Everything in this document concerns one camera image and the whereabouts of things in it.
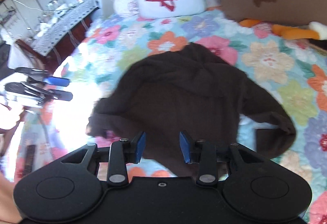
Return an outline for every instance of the orange plush toy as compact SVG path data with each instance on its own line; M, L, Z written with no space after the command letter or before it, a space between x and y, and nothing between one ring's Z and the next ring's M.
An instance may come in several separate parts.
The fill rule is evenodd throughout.
M253 27L259 24L260 20L245 19L239 24L243 27ZM309 29L301 29L299 27L288 27L281 25L273 25L272 32L286 40L312 38L316 40L327 40L327 26L319 22L310 22Z

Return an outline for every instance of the desk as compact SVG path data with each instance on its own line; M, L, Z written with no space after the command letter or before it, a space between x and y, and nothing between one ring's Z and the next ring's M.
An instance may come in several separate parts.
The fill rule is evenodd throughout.
M42 37L33 41L31 46L22 40L17 40L16 43L23 50L37 57L44 64L45 70L52 74L60 62L71 55L77 47L78 44L74 42L73 38L78 43L85 39L85 32L92 22L90 14L97 9L95 0L86 0L76 8L69 10Z

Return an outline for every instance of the bedsheet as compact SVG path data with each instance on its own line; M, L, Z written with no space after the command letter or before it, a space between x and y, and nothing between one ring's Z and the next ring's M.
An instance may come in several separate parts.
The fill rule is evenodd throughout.
M268 23L260 23L254 28L241 27L226 19L219 10L156 20L143 19L139 15L128 18L113 15L94 25L86 40L59 70L63 77L71 79L67 90L73 92L74 99L69 107L60 108L57 104L63 102L56 101L51 110L49 107L44 110L48 113L48 119L44 121L51 131L48 134L54 136L50 136L48 148L40 144L38 151L53 150L57 157L90 140L95 140L100 147L117 140L111 131L108 131L107 140L85 136L83 129L94 102L115 89L131 64L148 55L180 50L191 41L204 45L246 72L283 105L294 121L297 139L274 161L310 184L313 200L305 220L314 224L327 221L326 57L312 50L307 40L285 41L272 34ZM242 116L238 141L255 150L253 129L268 127L268 124L255 123ZM16 169L16 172L22 171L26 145L41 138L39 133L42 129L35 116L32 121L25 122L17 159L20 170ZM99 177L105 176L104 170L100 169ZM129 165L128 172L130 178L172 176L153 160Z

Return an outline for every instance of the metal screw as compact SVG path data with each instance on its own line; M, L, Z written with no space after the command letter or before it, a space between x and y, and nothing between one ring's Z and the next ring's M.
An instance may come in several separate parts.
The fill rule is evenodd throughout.
M122 183L125 179L125 176L121 174L114 174L109 177L109 181L112 183Z
M212 183L216 180L216 177L211 174L201 175L199 180L203 183Z

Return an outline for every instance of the brown cloth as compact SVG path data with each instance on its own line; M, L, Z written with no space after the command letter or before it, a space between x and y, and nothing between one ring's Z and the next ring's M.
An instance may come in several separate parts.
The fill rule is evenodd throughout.
M194 175L184 163L179 132L206 139L227 150L236 142L240 114L277 129L256 131L256 150L277 157L294 142L296 131L282 106L244 72L205 47L191 43L177 52L147 57L130 67L117 89L102 98L89 118L91 135L107 129L132 139L147 134L144 158L177 176Z

